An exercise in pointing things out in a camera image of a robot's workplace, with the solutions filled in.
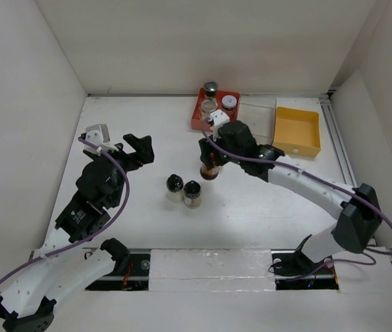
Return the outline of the red-lid dark sauce jar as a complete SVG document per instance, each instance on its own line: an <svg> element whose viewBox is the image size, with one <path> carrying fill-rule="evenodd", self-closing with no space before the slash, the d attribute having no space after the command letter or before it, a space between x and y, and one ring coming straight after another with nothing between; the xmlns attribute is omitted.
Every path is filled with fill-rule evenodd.
<svg viewBox="0 0 392 332"><path fill-rule="evenodd" d="M218 176L220 170L221 167L219 166L214 166L213 168L209 169L204 163L202 163L200 166L200 175L205 180L212 181Z"/></svg>

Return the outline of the silver-lid clear glass jar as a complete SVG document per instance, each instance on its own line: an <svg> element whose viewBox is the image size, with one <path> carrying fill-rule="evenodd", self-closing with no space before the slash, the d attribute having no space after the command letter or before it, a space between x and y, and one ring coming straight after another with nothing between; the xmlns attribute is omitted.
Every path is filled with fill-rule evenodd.
<svg viewBox="0 0 392 332"><path fill-rule="evenodd" d="M204 120L210 117L211 113L218 109L218 102L216 98L205 98L199 107L201 118Z"/></svg>

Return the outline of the white-lid small brown jar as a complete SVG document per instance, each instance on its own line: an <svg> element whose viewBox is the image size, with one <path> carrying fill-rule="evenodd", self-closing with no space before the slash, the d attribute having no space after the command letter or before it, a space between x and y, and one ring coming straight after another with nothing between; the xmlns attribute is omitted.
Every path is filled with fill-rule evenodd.
<svg viewBox="0 0 392 332"><path fill-rule="evenodd" d="M238 105L238 100L234 95L224 95L221 100L222 110L229 117L236 117Z"/></svg>

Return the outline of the silver-cap white spice shaker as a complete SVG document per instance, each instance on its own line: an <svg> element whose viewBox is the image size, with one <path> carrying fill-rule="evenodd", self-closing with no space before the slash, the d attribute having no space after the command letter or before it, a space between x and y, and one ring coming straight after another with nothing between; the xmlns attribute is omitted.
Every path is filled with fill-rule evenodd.
<svg viewBox="0 0 392 332"><path fill-rule="evenodd" d="M218 92L218 83L214 80L205 82L203 85L204 100L215 100Z"/></svg>

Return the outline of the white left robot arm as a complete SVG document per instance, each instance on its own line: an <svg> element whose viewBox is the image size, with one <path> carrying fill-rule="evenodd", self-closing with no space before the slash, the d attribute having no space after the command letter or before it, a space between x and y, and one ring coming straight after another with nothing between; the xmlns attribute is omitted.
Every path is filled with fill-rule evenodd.
<svg viewBox="0 0 392 332"><path fill-rule="evenodd" d="M76 180L76 193L35 256L0 279L5 331L45 331L66 298L109 273L128 270L130 251L115 238L103 241L88 259L71 266L74 249L103 233L126 207L131 191L128 172L154 161L151 136L123 138L133 152L124 152L123 144L111 144L97 130L78 138L92 161Z"/></svg>

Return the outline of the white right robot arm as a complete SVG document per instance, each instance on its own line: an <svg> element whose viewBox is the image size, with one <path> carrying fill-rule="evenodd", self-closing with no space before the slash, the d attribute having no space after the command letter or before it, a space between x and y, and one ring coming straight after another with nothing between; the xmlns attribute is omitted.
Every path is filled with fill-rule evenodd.
<svg viewBox="0 0 392 332"><path fill-rule="evenodd" d="M299 279L317 272L340 252L368 255L368 243L382 222L370 185L351 187L324 180L294 164L283 150L259 144L241 121L209 118L202 125L203 130L208 128L212 133L204 133L199 141L200 159L208 170L234 163L246 174L315 204L335 220L321 232L307 235L293 252L275 259L270 272Z"/></svg>

